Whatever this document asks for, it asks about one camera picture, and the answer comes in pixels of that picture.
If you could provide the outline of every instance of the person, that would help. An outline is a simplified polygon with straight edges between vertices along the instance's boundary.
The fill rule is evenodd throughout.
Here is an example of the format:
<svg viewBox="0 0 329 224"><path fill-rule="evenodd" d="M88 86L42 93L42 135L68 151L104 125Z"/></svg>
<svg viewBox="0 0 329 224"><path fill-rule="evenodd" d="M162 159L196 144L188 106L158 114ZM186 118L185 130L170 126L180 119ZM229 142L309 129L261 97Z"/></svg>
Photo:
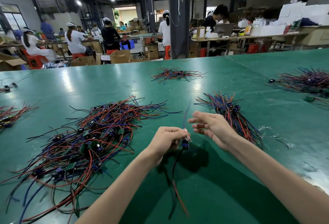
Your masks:
<svg viewBox="0 0 329 224"><path fill-rule="evenodd" d="M68 43L68 49L72 54L85 53L86 56L93 56L94 51L90 46L83 46L84 34L78 31L72 22L66 24L68 31L65 32L65 39Z"/></svg>
<svg viewBox="0 0 329 224"><path fill-rule="evenodd" d="M225 13L223 15L223 19L218 22L219 24L229 24L230 22L228 21L228 13Z"/></svg>
<svg viewBox="0 0 329 224"><path fill-rule="evenodd" d="M45 19L41 22L40 29L47 39L56 40L56 37L54 35L54 29L48 20Z"/></svg>
<svg viewBox="0 0 329 224"><path fill-rule="evenodd" d="M188 122L193 124L193 131L212 139L221 149L230 152L249 168L299 223L328 223L329 196L325 192L239 136L222 115L195 111L192 116ZM147 148L127 166L75 224L118 223L149 171L160 164L170 148L177 149L177 140L184 137L191 139L186 129L160 127Z"/></svg>
<svg viewBox="0 0 329 224"><path fill-rule="evenodd" d="M80 25L78 25L77 26L77 28L78 28L78 32L81 32L81 33L86 33L82 28L81 28L81 26Z"/></svg>
<svg viewBox="0 0 329 224"><path fill-rule="evenodd" d="M126 26L123 24L122 21L120 21L119 24L120 24L119 30L122 30L122 31L126 31L127 30Z"/></svg>
<svg viewBox="0 0 329 224"><path fill-rule="evenodd" d="M114 40L114 35L121 39L117 30L113 28L112 21L109 18L103 18L104 27L101 29L102 37L104 39L104 47L106 50L120 50L120 44Z"/></svg>
<svg viewBox="0 0 329 224"><path fill-rule="evenodd" d="M101 35L101 30L97 27L97 24L93 24L91 32L94 37Z"/></svg>
<svg viewBox="0 0 329 224"><path fill-rule="evenodd" d="M39 40L36 36L34 36L34 31L23 28L23 35L21 37L21 41L30 56L41 55L48 59L49 62L57 61L57 54L54 50L51 49L39 49L36 44L44 43L44 40Z"/></svg>
<svg viewBox="0 0 329 224"><path fill-rule="evenodd" d="M60 28L60 31L58 33L59 36L64 37L65 36L65 31L63 28Z"/></svg>
<svg viewBox="0 0 329 224"><path fill-rule="evenodd" d="M210 31L213 32L216 20L221 21L223 19L223 15L226 15L228 13L228 8L225 5L219 5L216 7L214 12L209 14L209 16L206 17L205 21L201 24L201 26L204 27L210 27Z"/></svg>
<svg viewBox="0 0 329 224"><path fill-rule="evenodd" d="M163 46L170 45L170 13L168 10L164 10L162 14L162 22L159 25L159 33L162 33Z"/></svg>

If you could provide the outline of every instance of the plastic stool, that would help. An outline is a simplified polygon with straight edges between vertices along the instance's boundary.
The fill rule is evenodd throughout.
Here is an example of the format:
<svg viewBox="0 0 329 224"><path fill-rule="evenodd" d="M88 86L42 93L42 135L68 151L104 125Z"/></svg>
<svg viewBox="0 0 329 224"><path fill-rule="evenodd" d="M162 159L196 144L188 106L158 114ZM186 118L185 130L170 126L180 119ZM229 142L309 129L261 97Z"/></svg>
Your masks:
<svg viewBox="0 0 329 224"><path fill-rule="evenodd" d="M118 50L106 50L106 54L111 55L114 51L118 51Z"/></svg>
<svg viewBox="0 0 329 224"><path fill-rule="evenodd" d="M46 63L49 62L48 59L46 59L46 57L41 55L27 56L27 62L32 70L41 69L43 65L42 60Z"/></svg>
<svg viewBox="0 0 329 224"><path fill-rule="evenodd" d="M200 58L204 58L207 54L207 48L200 48Z"/></svg>
<svg viewBox="0 0 329 224"><path fill-rule="evenodd" d="M85 53L74 53L74 54L72 53L73 60L78 58L78 57L85 57L85 56L86 56Z"/></svg>
<svg viewBox="0 0 329 224"><path fill-rule="evenodd" d="M170 45L166 45L165 46L165 52L166 52L165 60L170 60L171 59L171 55L169 55L169 51L170 51Z"/></svg>

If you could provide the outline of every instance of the green table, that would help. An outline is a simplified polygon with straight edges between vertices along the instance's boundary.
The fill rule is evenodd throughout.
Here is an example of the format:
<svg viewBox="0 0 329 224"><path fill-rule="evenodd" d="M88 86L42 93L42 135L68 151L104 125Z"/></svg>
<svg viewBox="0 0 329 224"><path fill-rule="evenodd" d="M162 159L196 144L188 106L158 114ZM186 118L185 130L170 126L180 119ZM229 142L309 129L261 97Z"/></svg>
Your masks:
<svg viewBox="0 0 329 224"><path fill-rule="evenodd" d="M242 114L256 127L263 128L265 151L287 168L303 176L328 192L328 117L329 112L302 100L301 93L286 92L267 87L264 84L277 78L281 72L292 72L298 66L329 69L329 49L236 55L228 57L195 58L187 62L180 60L116 64L90 67L71 67L49 70L26 70L0 72L0 79L12 77L21 81L18 88L0 95L0 105L23 102L38 104L15 125L0 134L0 179L19 170L27 161L39 154L40 146L46 142L39 138L26 143L26 138L60 127L64 118L83 117L84 112L74 112L69 105L88 109L106 103L126 99L130 95L145 97L142 103L167 102L171 111L185 111L191 100L187 117L195 110L208 111L194 105L197 97L212 90L235 93ZM180 67L183 70L208 72L203 79L188 81L167 81L158 84L151 81L149 72L163 65ZM170 114L156 120L144 120L143 127L135 131L132 147L135 154L120 153L106 164L111 174L97 175L93 187L109 186L124 168L150 142L159 126L183 126L183 114ZM284 137L285 145L274 139ZM179 203L171 220L171 193L168 189L163 168L154 169L146 177L124 214L121 223L297 223L281 203L257 178L230 154L220 150L203 136L192 134L190 150L183 153L176 166L175 180L178 192L185 203L190 217L187 218ZM171 174L175 154L165 159L164 168ZM5 201L17 185L12 180L0 186L1 223L18 221L22 213L22 199L29 183L24 183L15 193L20 202L12 201L5 214ZM39 185L34 184L29 197ZM90 205L101 192L86 191L79 197L80 207ZM57 191L59 202L66 192ZM43 188L33 199L25 217L31 217L52 207L50 189ZM68 215L54 211L36 223L66 223Z"/></svg>

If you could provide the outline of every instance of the laptop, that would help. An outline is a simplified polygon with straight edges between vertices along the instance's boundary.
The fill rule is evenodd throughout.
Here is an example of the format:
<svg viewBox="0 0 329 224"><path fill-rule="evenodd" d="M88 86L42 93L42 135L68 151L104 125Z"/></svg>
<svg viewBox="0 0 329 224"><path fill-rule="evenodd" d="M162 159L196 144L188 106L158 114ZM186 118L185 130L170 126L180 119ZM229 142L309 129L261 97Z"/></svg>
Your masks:
<svg viewBox="0 0 329 224"><path fill-rule="evenodd" d="M234 23L230 24L217 24L214 28L214 33L222 36L230 36L232 34Z"/></svg>

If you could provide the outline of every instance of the left hand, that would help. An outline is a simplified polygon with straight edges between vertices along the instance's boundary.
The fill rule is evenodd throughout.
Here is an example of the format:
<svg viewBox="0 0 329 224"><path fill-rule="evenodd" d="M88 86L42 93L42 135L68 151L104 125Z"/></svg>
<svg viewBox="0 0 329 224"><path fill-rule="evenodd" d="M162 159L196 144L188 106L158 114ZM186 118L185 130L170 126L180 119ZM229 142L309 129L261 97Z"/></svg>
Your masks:
<svg viewBox="0 0 329 224"><path fill-rule="evenodd" d="M191 140L191 134L187 129L178 127L160 127L148 147L143 151L154 159L157 165L160 164L163 155L170 149L177 149L179 140L186 137Z"/></svg>

